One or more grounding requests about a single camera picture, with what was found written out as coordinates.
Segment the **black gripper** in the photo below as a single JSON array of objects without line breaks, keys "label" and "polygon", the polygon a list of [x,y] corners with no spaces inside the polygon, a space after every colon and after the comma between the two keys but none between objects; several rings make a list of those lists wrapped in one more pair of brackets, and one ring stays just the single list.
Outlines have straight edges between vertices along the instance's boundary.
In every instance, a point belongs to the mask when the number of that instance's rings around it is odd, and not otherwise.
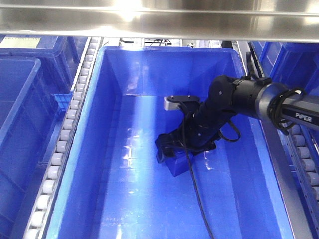
[{"label": "black gripper", "polygon": [[187,114],[177,129],[160,134],[156,139],[158,163],[176,159],[177,153],[184,149],[194,155],[214,150],[220,128],[221,114],[202,111]]}]

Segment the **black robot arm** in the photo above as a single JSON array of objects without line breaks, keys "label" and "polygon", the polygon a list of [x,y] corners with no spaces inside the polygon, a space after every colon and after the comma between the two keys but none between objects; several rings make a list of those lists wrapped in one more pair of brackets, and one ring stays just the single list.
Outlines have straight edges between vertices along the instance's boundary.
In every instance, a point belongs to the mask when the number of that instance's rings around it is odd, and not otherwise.
[{"label": "black robot arm", "polygon": [[177,129],[156,139],[158,163],[178,159],[184,150],[193,155],[214,150],[215,141],[223,138],[220,129],[237,114],[270,121],[285,135],[295,124],[319,128],[319,98],[299,87],[273,83],[271,78],[221,75],[211,82],[205,101],[171,95],[165,97],[164,108],[180,110],[184,118]]}]

